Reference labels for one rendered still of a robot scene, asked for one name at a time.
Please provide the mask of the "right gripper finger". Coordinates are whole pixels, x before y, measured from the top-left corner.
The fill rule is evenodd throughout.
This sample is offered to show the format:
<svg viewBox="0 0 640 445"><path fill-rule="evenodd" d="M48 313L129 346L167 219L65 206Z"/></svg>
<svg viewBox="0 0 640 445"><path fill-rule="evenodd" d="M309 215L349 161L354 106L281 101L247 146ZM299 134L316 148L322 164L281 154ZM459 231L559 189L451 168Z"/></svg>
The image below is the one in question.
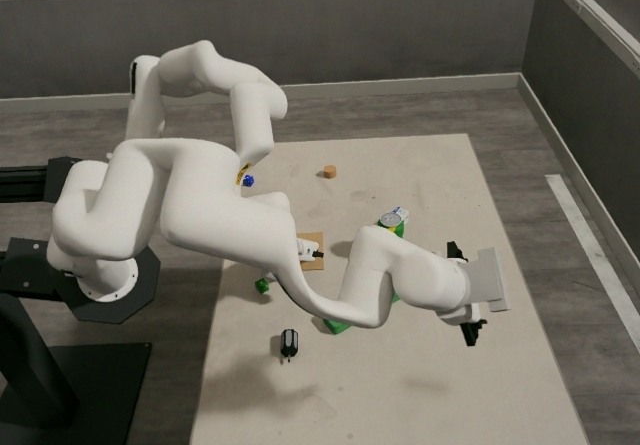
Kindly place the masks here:
<svg viewBox="0 0 640 445"><path fill-rule="evenodd" d="M460 258L469 262L467 258L464 259L462 251L458 249L455 241L447 242L447 258Z"/></svg>
<svg viewBox="0 0 640 445"><path fill-rule="evenodd" d="M461 323L460 327L467 347L475 346L476 339L479 337L479 329L483 329L482 325L488 324L486 319L480 319L476 323Z"/></svg>

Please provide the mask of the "green die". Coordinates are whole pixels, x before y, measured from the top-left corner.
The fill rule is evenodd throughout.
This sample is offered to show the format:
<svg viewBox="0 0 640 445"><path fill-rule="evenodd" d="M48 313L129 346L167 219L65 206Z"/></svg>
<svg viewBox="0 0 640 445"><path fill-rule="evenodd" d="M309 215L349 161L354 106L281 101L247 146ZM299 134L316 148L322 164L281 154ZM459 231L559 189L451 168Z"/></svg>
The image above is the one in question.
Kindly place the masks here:
<svg viewBox="0 0 640 445"><path fill-rule="evenodd" d="M260 294L262 294L262 293L264 293L264 292L266 292L266 291L268 291L268 290L269 290L268 283L265 281L265 279L264 279L264 278L262 278L262 279L260 279L260 280L256 281L256 282L255 282L255 286L256 286L257 291L258 291Z"/></svg>

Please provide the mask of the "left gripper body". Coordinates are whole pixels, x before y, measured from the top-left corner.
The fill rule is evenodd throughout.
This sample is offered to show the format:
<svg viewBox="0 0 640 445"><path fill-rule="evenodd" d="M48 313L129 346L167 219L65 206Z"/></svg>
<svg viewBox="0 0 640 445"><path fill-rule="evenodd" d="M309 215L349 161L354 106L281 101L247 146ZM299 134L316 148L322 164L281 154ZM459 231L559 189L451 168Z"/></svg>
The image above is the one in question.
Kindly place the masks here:
<svg viewBox="0 0 640 445"><path fill-rule="evenodd" d="M297 238L300 244L300 248L302 250L304 250L304 254L303 255L298 255L299 256L299 261L308 261L308 262L313 262L315 261L315 257L312 256L313 251L317 251L319 248L319 244L317 242L313 242L313 241L309 241L309 240L305 240L302 238Z"/></svg>

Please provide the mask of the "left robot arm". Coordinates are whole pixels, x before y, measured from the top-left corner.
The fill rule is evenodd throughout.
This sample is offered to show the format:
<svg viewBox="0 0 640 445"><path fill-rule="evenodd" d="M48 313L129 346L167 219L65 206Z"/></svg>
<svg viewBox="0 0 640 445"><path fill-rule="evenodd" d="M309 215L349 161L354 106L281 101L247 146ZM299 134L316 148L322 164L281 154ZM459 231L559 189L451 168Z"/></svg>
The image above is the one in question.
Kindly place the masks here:
<svg viewBox="0 0 640 445"><path fill-rule="evenodd" d="M258 69L219 56L209 41L167 52L161 58L140 56L132 62L125 141L162 139L165 107L160 93L185 98L208 91L230 99L240 160L234 194L241 197L246 174L274 148L271 122L284 118L287 99Z"/></svg>

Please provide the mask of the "green soda can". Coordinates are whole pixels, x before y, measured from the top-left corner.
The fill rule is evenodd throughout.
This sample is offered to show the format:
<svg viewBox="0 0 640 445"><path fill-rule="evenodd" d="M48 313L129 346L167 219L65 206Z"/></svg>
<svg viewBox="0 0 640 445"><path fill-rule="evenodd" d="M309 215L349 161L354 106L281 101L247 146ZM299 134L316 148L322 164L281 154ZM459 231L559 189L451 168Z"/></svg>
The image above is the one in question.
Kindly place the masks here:
<svg viewBox="0 0 640 445"><path fill-rule="evenodd" d="M403 239L404 222L401 216L394 212L387 212L381 215L378 226L388 229Z"/></svg>

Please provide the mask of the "green rectangular box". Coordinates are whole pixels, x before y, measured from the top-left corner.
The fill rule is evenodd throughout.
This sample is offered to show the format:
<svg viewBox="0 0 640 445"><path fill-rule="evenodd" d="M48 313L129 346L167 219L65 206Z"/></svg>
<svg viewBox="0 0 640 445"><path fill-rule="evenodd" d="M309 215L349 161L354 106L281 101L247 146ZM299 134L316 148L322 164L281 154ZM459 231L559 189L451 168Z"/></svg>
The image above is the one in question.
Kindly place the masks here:
<svg viewBox="0 0 640 445"><path fill-rule="evenodd" d="M398 301L398 300L400 300L400 298L398 297L398 295L395 292L393 303ZM346 325L346 324L343 324L343 323L339 323L339 322L335 322L335 321L331 321L331 320L327 320L327 319L323 319L323 322L334 335L337 335L337 334L345 331L346 329L352 327L350 325Z"/></svg>

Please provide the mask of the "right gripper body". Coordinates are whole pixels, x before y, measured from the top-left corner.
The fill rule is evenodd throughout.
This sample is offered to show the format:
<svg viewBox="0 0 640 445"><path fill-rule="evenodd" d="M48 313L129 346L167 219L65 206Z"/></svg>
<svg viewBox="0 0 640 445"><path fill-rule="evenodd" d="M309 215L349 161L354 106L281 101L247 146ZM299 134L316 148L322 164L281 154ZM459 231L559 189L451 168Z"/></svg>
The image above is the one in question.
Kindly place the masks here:
<svg viewBox="0 0 640 445"><path fill-rule="evenodd" d="M445 258L446 260L454 263L461 264L466 263L465 260L459 258ZM476 323L480 320L480 312L478 303L463 305L460 309L454 312L442 313L435 311L437 317L444 323L451 326L460 326L461 323Z"/></svg>

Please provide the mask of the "tan short cylinder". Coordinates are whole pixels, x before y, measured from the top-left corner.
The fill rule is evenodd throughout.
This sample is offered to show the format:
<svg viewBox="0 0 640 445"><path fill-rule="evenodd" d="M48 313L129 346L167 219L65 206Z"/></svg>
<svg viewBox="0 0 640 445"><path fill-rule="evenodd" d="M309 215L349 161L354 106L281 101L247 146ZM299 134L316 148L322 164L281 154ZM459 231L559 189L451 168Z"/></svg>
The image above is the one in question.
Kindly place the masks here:
<svg viewBox="0 0 640 445"><path fill-rule="evenodd" d="M328 179L332 179L336 177L336 167L333 165L328 165L324 167L324 177Z"/></svg>

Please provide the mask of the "tan flat mat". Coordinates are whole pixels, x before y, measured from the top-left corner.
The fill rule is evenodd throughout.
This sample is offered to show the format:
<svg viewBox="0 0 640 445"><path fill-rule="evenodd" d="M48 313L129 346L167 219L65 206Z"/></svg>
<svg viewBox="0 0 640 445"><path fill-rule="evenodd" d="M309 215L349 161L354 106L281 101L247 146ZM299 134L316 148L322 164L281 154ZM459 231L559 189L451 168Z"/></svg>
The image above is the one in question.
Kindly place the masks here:
<svg viewBox="0 0 640 445"><path fill-rule="evenodd" d="M306 239L309 241L317 242L319 244L318 252L323 253L323 232L316 233L297 233L297 238ZM309 270L324 270L324 259L321 257L316 257L315 261L299 261L302 271Z"/></svg>

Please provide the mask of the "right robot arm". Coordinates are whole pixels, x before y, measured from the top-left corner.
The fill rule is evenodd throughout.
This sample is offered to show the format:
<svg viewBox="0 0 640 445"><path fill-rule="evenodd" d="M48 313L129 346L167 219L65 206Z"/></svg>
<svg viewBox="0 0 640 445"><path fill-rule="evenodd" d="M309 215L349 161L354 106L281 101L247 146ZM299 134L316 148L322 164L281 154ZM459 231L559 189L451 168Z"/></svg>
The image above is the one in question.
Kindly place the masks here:
<svg viewBox="0 0 640 445"><path fill-rule="evenodd" d="M319 296L304 279L292 215L235 195L239 169L231 149L184 138L126 140L109 164L78 162L53 209L47 260L76 277L89 298L121 299L136 283L133 257L161 210L169 243L265 269L299 307L323 319L379 328L395 292L410 306L442 313L480 302L492 313L511 310L495 247L454 264L376 225L356 232L338 299Z"/></svg>

